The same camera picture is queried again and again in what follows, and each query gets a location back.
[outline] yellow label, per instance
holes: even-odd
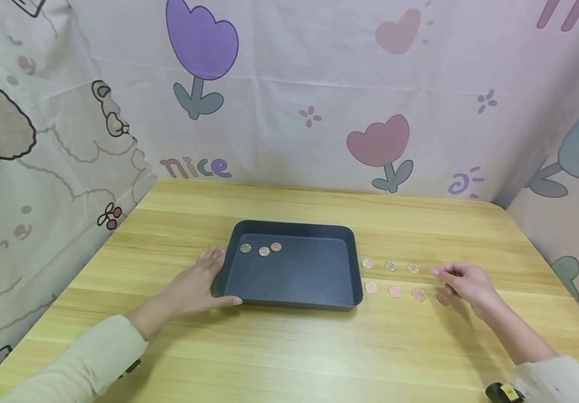
[[[511,386],[509,383],[505,383],[505,385],[502,385],[500,389],[505,392],[505,395],[507,395],[507,398],[509,398],[509,402],[515,402],[515,400],[520,399],[518,392],[513,389],[513,386]]]

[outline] left hand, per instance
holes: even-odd
[[[239,297],[214,298],[211,294],[213,280],[225,263],[225,253],[222,246],[213,246],[159,294],[158,298],[172,309],[174,317],[242,304]]]

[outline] purple tulip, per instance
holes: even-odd
[[[192,10],[184,0],[167,0],[166,25],[172,49],[187,71],[203,80],[217,80],[238,55],[238,33],[226,20],[217,21],[208,9]]]

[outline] hand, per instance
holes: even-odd
[[[224,263],[225,249],[213,246],[191,268],[177,275],[158,297],[170,306],[174,317],[242,304],[239,297],[214,298],[211,294],[213,280]]]
[[[506,308],[487,273],[467,263],[450,263],[433,269],[433,275],[446,286],[451,296],[467,301],[483,321],[493,310]]]
[[[213,298],[211,295],[211,285],[223,263],[225,249],[212,247],[201,254],[191,268],[177,275],[161,293],[125,316],[148,341],[177,316],[242,304],[238,297]]]

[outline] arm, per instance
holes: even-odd
[[[107,318],[86,331],[1,402],[92,402],[139,359],[147,340],[171,319],[242,304],[237,297],[213,298],[210,293],[224,262],[225,250],[221,247],[206,251],[157,296],[125,316]]]
[[[552,347],[502,300],[487,308],[484,322],[493,330],[515,365],[556,357]]]
[[[579,402],[579,364],[560,357],[498,295],[482,268],[445,264],[433,270],[448,293],[469,302],[516,364],[514,381],[530,402]]]

